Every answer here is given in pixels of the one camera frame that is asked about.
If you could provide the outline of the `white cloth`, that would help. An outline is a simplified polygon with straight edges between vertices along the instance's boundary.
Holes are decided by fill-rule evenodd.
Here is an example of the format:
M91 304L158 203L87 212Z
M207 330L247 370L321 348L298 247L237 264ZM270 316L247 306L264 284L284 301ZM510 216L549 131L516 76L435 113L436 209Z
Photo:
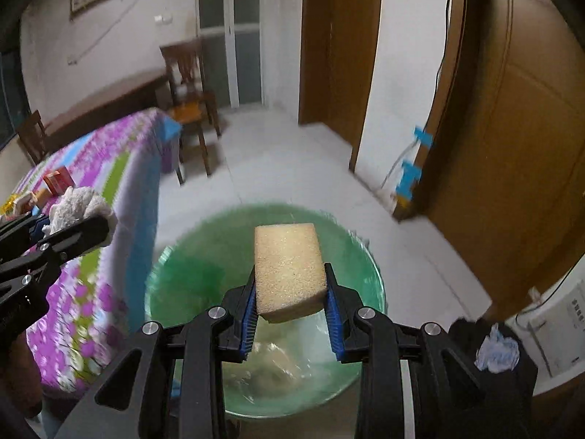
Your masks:
M67 187L64 195L50 207L50 223L43 227L43 234L50 236L65 228L71 227L79 221L92 216L101 216L108 223L109 234L100 247L111 244L117 227L118 219L110 204L94 188Z

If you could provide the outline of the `yellow sponge block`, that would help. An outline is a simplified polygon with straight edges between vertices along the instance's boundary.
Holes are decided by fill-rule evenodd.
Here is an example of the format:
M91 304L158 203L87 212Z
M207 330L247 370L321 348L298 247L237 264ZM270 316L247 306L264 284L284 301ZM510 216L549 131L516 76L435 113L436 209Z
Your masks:
M315 226L311 223L255 228L257 310L276 324L319 312L327 284Z

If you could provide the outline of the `small beige box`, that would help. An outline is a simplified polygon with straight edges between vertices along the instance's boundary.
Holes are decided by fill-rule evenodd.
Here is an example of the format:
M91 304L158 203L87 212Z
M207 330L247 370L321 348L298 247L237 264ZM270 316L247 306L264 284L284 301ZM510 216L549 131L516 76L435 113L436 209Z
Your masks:
M33 192L34 204L39 209L43 209L46 206L46 203L48 203L52 198L53 193L46 187L40 188Z

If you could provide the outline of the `red and white carton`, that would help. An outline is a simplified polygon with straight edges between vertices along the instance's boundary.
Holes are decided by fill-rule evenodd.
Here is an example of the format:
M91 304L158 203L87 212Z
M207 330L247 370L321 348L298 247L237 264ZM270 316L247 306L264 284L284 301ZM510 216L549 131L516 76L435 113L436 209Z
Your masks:
M43 176L43 181L53 196L62 196L69 187L75 186L71 173L64 165L47 172Z

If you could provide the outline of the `colourful striped tablecloth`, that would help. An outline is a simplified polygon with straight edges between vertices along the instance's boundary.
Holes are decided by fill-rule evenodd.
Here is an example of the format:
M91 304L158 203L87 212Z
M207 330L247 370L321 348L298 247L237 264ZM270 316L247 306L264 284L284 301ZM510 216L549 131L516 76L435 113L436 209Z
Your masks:
M1 243L1 347L23 338L45 393L78 397L145 319L160 180L178 125L151 108L51 155L22 181L67 169L73 184Z

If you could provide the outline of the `left wooden chair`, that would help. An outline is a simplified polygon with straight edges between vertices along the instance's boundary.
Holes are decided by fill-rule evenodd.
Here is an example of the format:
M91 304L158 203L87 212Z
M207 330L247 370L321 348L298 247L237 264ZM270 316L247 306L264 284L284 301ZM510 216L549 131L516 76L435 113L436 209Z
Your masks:
M34 165L39 164L48 153L46 131L39 111L34 111L16 129L21 145Z

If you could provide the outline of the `wooden chair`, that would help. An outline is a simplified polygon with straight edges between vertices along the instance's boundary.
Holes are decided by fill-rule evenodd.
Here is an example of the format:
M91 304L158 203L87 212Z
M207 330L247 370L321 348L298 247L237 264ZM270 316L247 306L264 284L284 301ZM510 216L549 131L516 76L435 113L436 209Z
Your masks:
M170 87L171 107L167 114L181 127L195 127L203 166L206 175L211 176L202 122L207 121L218 138L222 136L222 131L216 96L206 83L203 40L195 38L161 46L160 52Z
M34 165L39 164L48 153L46 131L39 111L34 111L16 129L21 145Z

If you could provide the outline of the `dark window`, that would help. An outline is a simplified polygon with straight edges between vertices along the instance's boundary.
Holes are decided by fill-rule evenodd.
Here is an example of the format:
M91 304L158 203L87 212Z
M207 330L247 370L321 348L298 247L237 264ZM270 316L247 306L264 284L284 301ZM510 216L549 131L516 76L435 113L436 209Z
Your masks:
M0 64L0 148L17 135L17 129L31 115L19 50L1 53Z

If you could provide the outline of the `dark round dining table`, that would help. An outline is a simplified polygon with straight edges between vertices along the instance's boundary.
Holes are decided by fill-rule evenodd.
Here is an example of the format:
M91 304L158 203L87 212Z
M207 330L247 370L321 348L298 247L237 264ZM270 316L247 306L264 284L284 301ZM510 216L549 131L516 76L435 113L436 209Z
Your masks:
M46 149L57 152L111 122L157 107L156 91L165 84L167 70L145 70L102 87L46 124Z

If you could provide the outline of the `right wooden chair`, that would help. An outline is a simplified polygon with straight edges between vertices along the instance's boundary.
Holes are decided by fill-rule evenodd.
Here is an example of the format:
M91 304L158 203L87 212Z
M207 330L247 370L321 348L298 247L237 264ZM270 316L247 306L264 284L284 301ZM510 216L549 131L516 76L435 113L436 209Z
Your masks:
M206 83L203 40L195 38L161 46L160 52L170 87L171 107L167 114L181 127L195 127L203 166L206 175L211 176L202 122L207 121L218 138L222 136L222 131L216 96Z

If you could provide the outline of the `brown wooden door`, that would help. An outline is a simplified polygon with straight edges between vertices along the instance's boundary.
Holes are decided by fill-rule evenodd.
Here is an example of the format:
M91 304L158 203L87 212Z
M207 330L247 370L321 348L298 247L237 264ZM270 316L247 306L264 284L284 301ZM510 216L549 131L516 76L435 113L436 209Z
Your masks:
M451 0L445 57L394 217L427 217L503 320L584 253L584 34L552 0Z
M302 0L298 123L321 122L357 165L372 86L382 0Z

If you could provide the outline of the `white appliance box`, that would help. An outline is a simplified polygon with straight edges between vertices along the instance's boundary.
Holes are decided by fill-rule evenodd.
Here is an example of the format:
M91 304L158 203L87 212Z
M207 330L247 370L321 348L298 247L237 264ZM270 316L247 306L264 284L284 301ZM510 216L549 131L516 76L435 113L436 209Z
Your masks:
M537 366L536 395L584 373L583 278L550 288L542 304L514 315L510 325Z

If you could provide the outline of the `white glass double door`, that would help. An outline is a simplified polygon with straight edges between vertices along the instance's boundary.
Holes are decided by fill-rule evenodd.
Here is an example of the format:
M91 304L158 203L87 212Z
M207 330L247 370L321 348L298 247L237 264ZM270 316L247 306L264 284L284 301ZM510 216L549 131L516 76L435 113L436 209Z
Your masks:
M197 0L205 77L220 107L262 101L260 0Z

